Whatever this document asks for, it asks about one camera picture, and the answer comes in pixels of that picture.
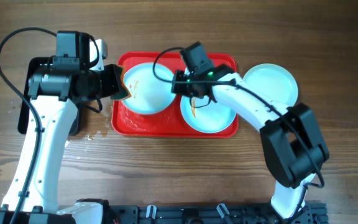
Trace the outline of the white plate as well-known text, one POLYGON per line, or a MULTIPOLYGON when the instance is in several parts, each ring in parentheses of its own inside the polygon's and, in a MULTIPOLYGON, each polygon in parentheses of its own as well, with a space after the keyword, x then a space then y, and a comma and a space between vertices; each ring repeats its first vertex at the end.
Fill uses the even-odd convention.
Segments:
POLYGON ((124 74, 124 84, 131 96, 122 100, 123 105, 137 114, 156 114, 175 99, 171 92, 171 83, 166 83, 154 76, 153 62, 141 63, 130 68, 124 74))
POLYGON ((185 122, 196 131, 218 133, 228 128, 236 118, 236 112, 227 106, 203 98, 182 96, 180 111, 185 122))
POLYGON ((243 80, 267 97, 294 106, 298 99, 298 84, 285 68, 272 63, 252 67, 243 80))

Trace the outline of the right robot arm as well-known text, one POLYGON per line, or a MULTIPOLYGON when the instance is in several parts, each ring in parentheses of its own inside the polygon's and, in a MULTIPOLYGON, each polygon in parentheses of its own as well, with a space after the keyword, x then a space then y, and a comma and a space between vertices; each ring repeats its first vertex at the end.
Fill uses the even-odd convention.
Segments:
POLYGON ((270 201, 275 213, 293 221, 305 206, 305 196, 321 175, 329 151, 313 111, 305 104, 288 106, 248 85, 231 67, 215 66, 200 42, 177 48, 187 72, 177 70, 172 93, 190 98, 207 96, 234 110, 260 134, 265 163, 276 180, 270 201))

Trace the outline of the orange green sponge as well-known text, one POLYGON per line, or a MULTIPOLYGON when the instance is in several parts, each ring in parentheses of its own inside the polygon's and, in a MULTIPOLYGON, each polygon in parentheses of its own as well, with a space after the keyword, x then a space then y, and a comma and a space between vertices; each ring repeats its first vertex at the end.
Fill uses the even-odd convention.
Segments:
POLYGON ((110 96, 110 99, 113 101, 121 101, 125 100, 131 97, 130 91, 124 84, 124 69, 118 65, 115 65, 114 68, 114 74, 117 80, 117 87, 119 91, 112 96, 110 96))

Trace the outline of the white plate top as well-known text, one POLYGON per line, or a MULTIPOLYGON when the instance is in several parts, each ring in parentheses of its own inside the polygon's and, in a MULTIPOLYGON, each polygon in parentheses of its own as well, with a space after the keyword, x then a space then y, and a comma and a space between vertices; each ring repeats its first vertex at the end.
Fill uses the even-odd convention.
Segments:
POLYGON ((124 84, 131 96, 122 100, 123 105, 137 114, 156 114, 175 99, 171 92, 171 83, 166 83, 154 76, 153 62, 141 63, 130 68, 124 74, 124 84))

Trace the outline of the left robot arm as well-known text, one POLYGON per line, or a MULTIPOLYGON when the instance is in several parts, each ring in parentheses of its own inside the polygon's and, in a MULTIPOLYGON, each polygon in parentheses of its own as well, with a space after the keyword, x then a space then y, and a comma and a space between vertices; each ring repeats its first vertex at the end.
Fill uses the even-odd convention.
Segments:
POLYGON ((107 45, 78 31, 59 31, 55 54, 28 66, 18 130, 24 145, 0 223, 116 223, 107 200, 58 204, 58 178, 68 136, 78 132, 80 113, 92 101, 128 96, 123 69, 105 65, 107 45))

